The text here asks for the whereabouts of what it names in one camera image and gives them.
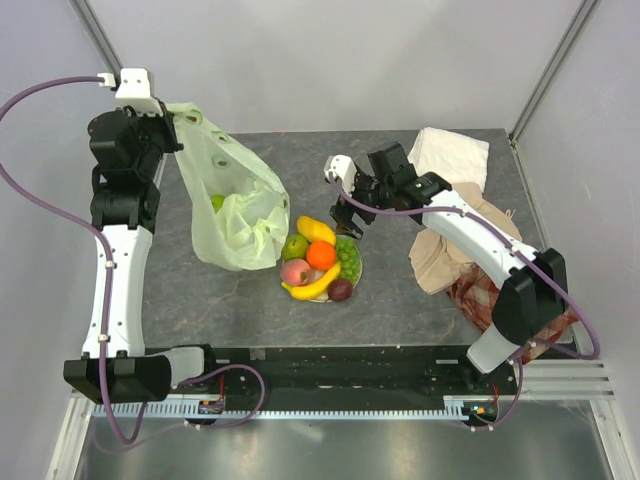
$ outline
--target white towel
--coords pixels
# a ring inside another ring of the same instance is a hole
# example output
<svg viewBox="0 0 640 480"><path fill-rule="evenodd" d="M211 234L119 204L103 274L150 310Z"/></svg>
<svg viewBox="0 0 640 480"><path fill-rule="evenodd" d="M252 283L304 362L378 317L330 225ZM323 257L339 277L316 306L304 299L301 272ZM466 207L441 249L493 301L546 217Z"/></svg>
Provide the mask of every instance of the white towel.
<svg viewBox="0 0 640 480"><path fill-rule="evenodd" d="M484 192L489 144L437 128L418 133L409 161L418 175L435 172L449 183L473 182Z"/></svg>

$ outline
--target plum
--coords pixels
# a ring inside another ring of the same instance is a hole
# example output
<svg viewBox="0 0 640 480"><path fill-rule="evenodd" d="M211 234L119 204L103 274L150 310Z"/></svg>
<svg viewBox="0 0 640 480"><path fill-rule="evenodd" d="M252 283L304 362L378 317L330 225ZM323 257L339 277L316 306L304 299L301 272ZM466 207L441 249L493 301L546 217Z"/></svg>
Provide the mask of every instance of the plum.
<svg viewBox="0 0 640 480"><path fill-rule="evenodd" d="M329 284L327 294L331 301L343 302L353 294L353 284L346 278L338 278Z"/></svg>
<svg viewBox="0 0 640 480"><path fill-rule="evenodd" d="M282 265L280 278L284 283L292 287L306 285L311 278L311 267L301 258L289 260Z"/></svg>

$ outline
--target green grapes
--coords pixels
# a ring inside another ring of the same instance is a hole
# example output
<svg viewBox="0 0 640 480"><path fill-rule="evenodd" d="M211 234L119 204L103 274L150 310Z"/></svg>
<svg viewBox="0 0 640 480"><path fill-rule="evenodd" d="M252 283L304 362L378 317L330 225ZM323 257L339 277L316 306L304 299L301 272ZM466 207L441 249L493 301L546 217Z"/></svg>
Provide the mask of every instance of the green grapes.
<svg viewBox="0 0 640 480"><path fill-rule="evenodd" d="M362 260L354 240L349 237L340 237L336 243L336 250L342 264L340 278L346 278L355 285L360 277Z"/></svg>

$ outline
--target plate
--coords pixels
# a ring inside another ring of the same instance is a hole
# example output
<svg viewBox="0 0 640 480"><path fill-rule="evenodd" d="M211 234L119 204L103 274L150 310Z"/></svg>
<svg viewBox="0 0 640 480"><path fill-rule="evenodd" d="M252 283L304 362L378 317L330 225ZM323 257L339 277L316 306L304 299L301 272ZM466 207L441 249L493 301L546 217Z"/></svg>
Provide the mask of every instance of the plate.
<svg viewBox="0 0 640 480"><path fill-rule="evenodd" d="M338 238L346 238L346 235L338 235ZM356 251L358 252L358 257L360 258L360 269L358 270L358 276L356 277L356 281L353 284L353 289L354 290L356 288L356 285L358 285L358 282L360 281L360 278L362 277L362 265L364 263L363 260L362 260L362 255L360 254L360 250L358 249L358 246L356 245L355 247L356 247ZM311 270L311 282L315 282L317 279L322 277L322 275L324 275L324 272L321 271L321 270ZM327 292L324 292L322 295L318 295L316 298L312 298L309 301L310 302L315 302L315 303L330 303L331 302L331 300L329 300L329 295L327 294Z"/></svg>

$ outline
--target banana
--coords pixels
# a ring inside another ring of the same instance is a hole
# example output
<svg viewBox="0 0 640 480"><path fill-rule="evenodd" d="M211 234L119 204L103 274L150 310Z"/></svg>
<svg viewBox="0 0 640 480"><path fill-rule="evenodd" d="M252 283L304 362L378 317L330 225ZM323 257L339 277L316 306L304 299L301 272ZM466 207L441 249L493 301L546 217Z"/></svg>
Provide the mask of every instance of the banana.
<svg viewBox="0 0 640 480"><path fill-rule="evenodd" d="M282 282L282 287L296 300L312 300L329 288L329 284L338 278L338 275L340 275L341 268L340 262L337 262L333 267L327 270L322 277L309 285L292 287L291 285Z"/></svg>
<svg viewBox="0 0 640 480"><path fill-rule="evenodd" d="M326 223L314 220L305 215L298 217L296 222L298 233L306 238L309 243L313 242L329 242L332 246L336 246L336 234Z"/></svg>

